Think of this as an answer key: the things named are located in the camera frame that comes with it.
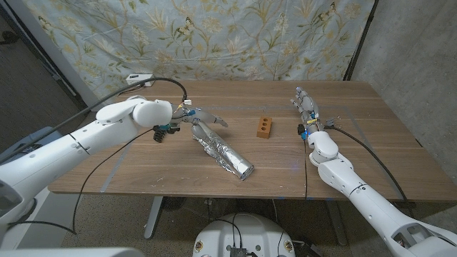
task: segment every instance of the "brick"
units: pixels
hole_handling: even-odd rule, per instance
[[[257,137],[266,139],[270,137],[271,120],[272,118],[270,117],[260,117],[257,127]]]

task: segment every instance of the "patterned fabric backdrop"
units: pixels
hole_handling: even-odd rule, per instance
[[[341,80],[374,0],[23,0],[98,96],[131,73]]]

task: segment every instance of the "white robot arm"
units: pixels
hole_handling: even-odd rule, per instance
[[[456,234],[406,216],[372,189],[323,130],[314,100],[300,88],[296,98],[291,102],[301,114],[301,137],[313,148],[309,158],[318,167],[319,176],[352,202],[395,257],[457,256]]]
[[[43,188],[90,155],[133,139],[139,127],[151,128],[200,119],[227,126],[221,118],[184,104],[132,96],[102,108],[89,125],[0,166],[0,226],[15,222],[33,206]]]

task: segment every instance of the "foil-wrapped cylinder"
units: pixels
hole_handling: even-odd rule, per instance
[[[218,165],[245,180],[254,170],[254,165],[235,152],[216,132],[203,121],[192,126],[192,133],[209,156],[216,159]]]

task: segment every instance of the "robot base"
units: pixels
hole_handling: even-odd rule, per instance
[[[233,215],[235,214],[220,219],[232,222]],[[193,257],[231,256],[233,231],[235,246],[245,248],[248,255],[254,253],[252,256],[276,257],[279,249],[280,257],[295,256],[291,237],[273,221],[252,213],[237,213],[234,224],[241,232],[242,247],[236,228],[232,228],[230,223],[224,221],[213,221],[197,236]]]

